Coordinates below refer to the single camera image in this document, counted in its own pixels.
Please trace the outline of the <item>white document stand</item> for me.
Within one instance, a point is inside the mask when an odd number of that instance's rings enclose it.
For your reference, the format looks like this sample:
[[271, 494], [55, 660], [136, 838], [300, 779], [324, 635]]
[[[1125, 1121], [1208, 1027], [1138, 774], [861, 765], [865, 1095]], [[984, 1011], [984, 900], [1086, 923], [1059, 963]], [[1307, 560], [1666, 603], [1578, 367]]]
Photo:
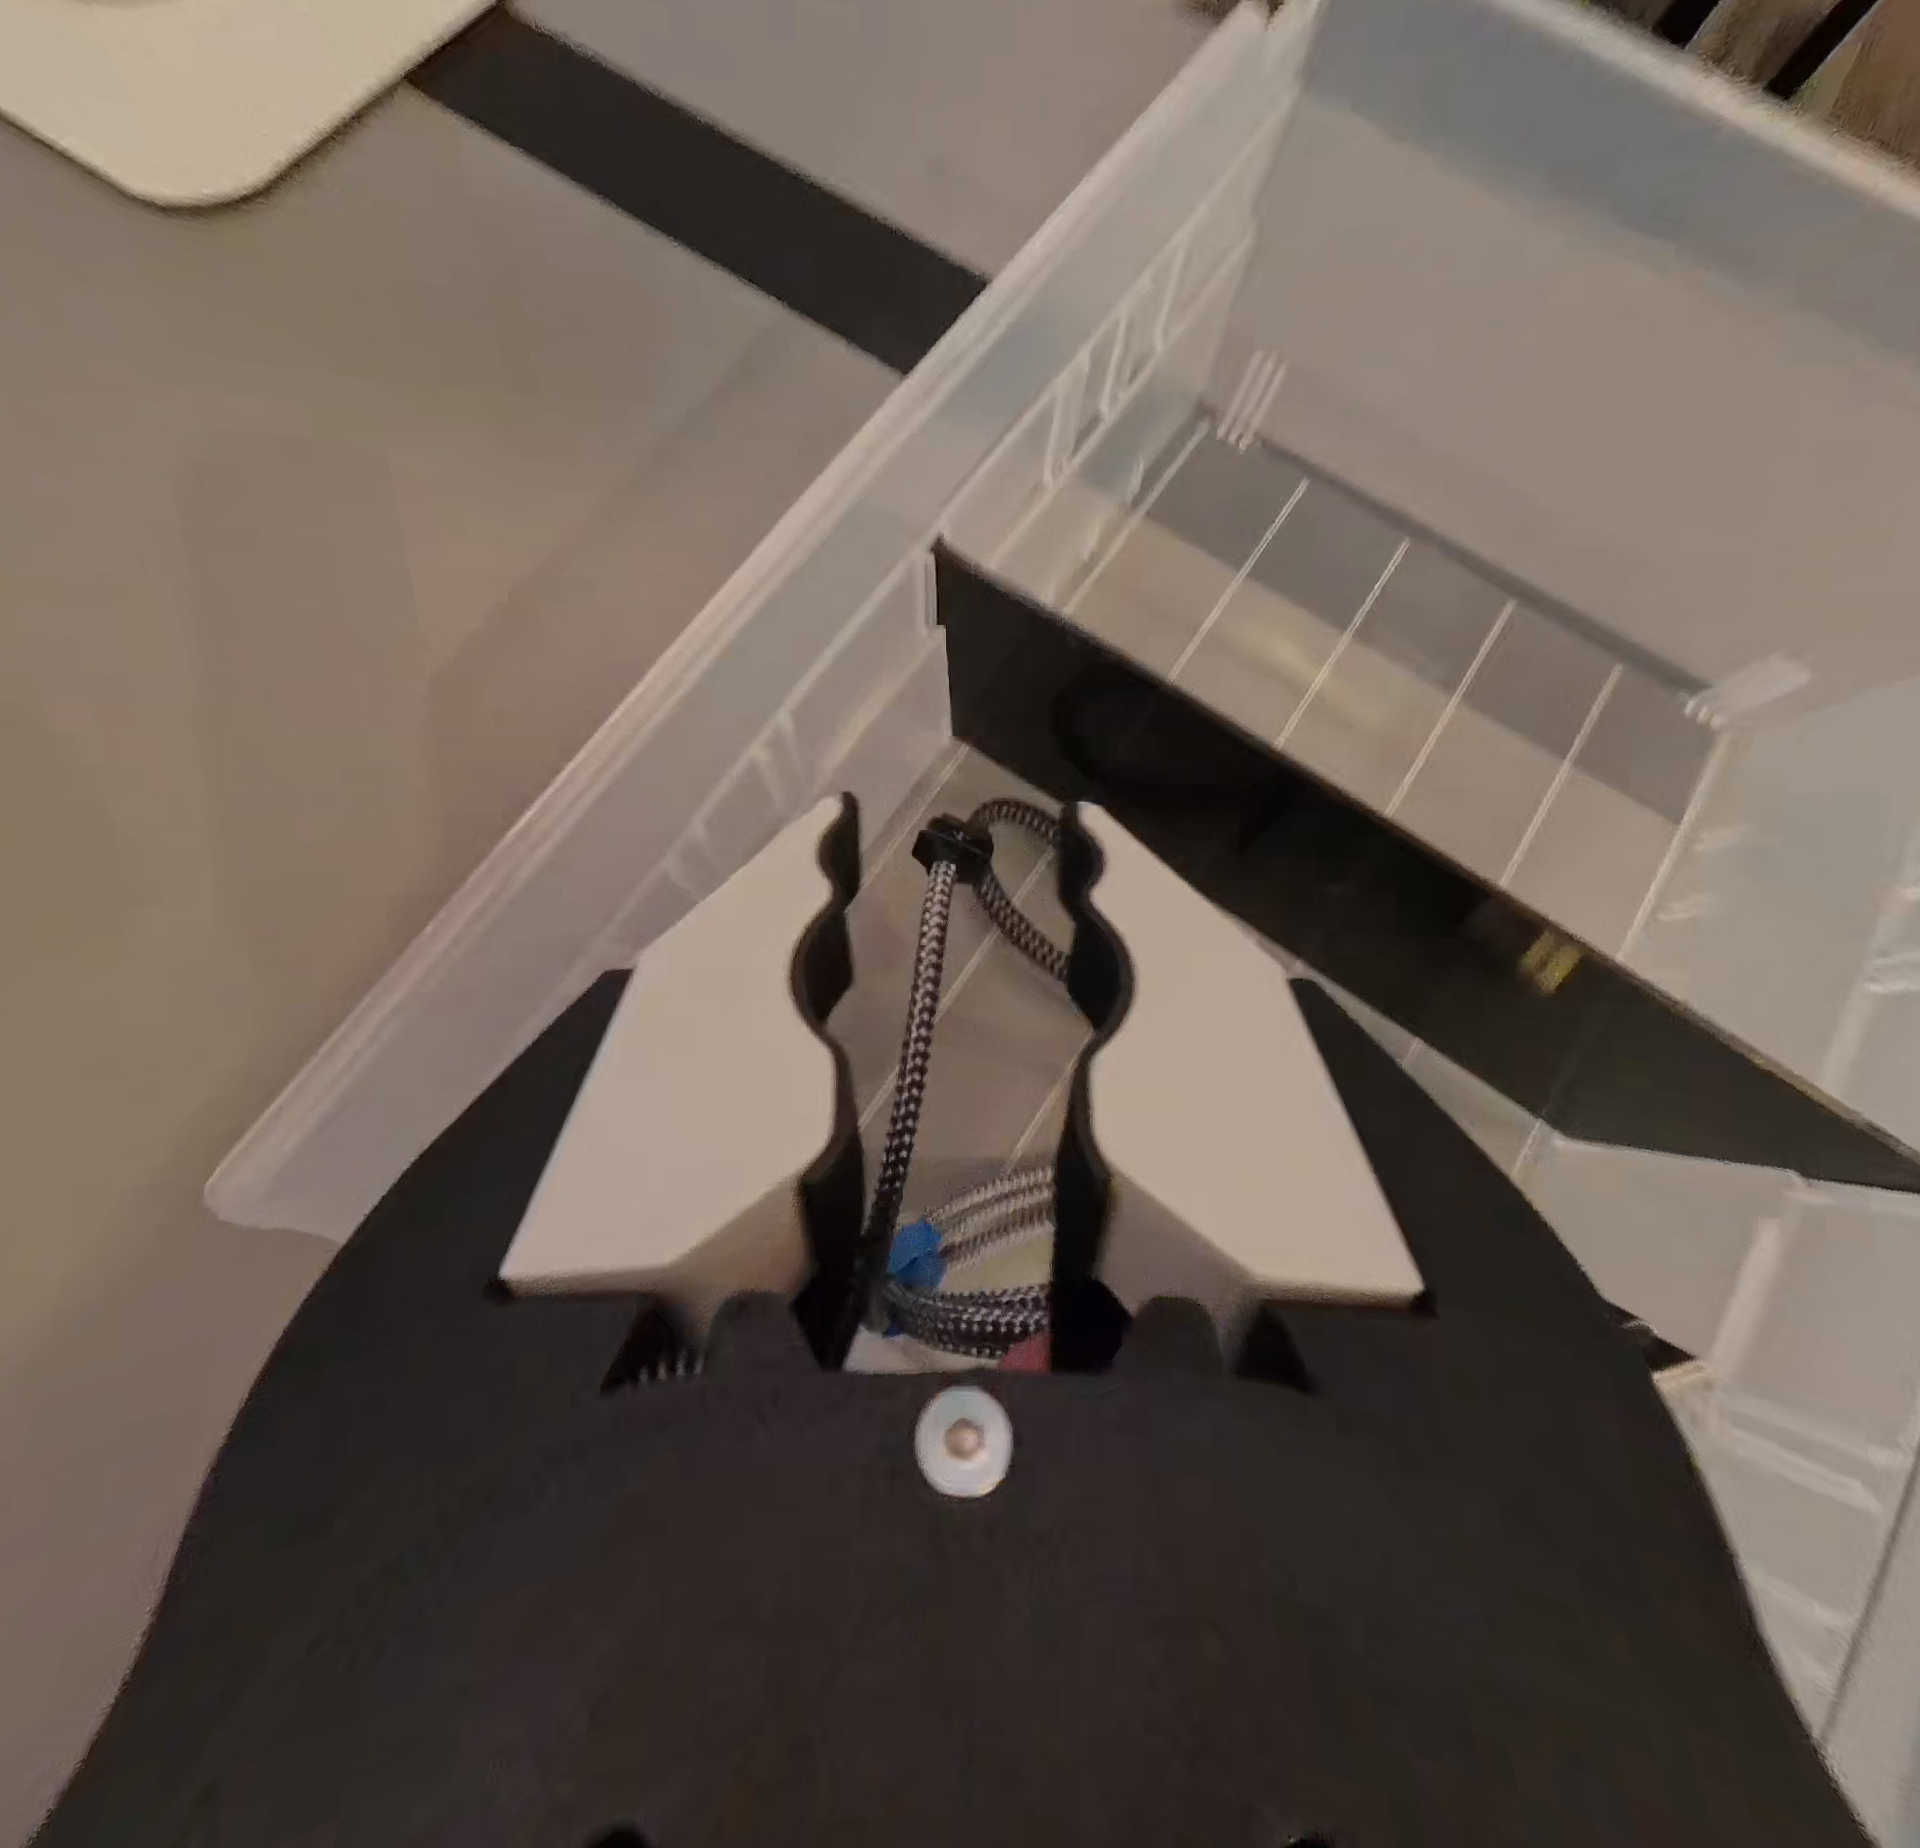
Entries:
[[2, 0], [2, 112], [121, 194], [264, 190], [503, 0]]

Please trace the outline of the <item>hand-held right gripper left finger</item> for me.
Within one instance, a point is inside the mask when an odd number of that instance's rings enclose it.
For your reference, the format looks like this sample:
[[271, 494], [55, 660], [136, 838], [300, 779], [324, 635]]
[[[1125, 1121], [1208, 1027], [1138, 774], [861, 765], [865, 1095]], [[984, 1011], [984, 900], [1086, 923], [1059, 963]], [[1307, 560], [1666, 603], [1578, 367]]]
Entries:
[[688, 1340], [743, 1293], [820, 1358], [865, 1212], [853, 987], [859, 810], [820, 801], [637, 954], [500, 1263], [516, 1298], [637, 1293]]

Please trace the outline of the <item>clear plastic organizer box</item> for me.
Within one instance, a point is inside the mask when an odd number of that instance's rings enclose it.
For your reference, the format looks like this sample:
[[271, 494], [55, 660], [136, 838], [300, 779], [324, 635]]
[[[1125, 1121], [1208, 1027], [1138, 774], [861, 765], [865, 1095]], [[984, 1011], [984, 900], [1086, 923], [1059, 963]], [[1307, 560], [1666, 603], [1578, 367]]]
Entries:
[[210, 1178], [343, 1242], [823, 794], [1086, 788], [1680, 1344], [1916, 1844], [1916, 169], [1574, 0], [1230, 17]]

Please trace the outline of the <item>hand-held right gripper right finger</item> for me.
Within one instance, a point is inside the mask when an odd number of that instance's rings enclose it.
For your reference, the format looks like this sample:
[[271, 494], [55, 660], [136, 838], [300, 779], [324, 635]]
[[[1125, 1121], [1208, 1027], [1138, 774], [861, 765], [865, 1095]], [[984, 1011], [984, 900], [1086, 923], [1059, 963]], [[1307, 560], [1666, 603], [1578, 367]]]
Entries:
[[1054, 1158], [1051, 1359], [1151, 1303], [1235, 1354], [1270, 1307], [1408, 1311], [1425, 1282], [1282, 960], [1102, 807], [1063, 813], [1088, 1025]]

